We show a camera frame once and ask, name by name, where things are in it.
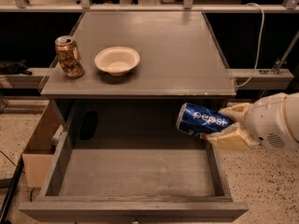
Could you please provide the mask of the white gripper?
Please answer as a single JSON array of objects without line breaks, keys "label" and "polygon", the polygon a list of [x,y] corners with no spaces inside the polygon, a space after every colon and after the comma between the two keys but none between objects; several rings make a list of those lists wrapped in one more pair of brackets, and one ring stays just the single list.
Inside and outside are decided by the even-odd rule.
[{"label": "white gripper", "polygon": [[241,103],[225,107],[219,113],[239,123],[218,133],[203,134],[213,147],[247,151],[261,143],[273,150],[299,148],[299,93],[282,92],[264,97],[253,105]]}]

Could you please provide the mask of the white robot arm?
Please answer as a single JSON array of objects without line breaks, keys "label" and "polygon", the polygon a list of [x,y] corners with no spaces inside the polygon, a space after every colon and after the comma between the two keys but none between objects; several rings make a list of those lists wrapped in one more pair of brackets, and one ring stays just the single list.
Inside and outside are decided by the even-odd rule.
[{"label": "white robot arm", "polygon": [[205,134],[214,147],[245,151],[261,146],[266,149],[299,148],[299,93],[278,93],[254,104],[226,107],[221,114],[235,123],[219,133]]}]

